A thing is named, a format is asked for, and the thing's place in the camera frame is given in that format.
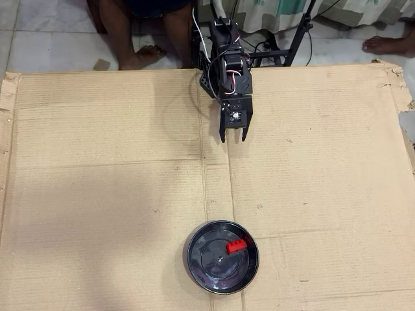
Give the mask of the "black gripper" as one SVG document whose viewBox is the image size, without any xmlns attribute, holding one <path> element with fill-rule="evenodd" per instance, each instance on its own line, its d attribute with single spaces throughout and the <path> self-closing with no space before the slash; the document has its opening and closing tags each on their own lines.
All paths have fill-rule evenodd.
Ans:
<svg viewBox="0 0 415 311">
<path fill-rule="evenodd" d="M 245 142 L 250 123 L 253 116 L 252 97 L 250 95 L 231 95 L 220 100 L 223 109 L 220 110 L 219 136 L 222 143 L 225 143 L 226 136 L 226 111 L 242 111 L 241 122 L 243 126 L 242 141 Z"/>
</svg>

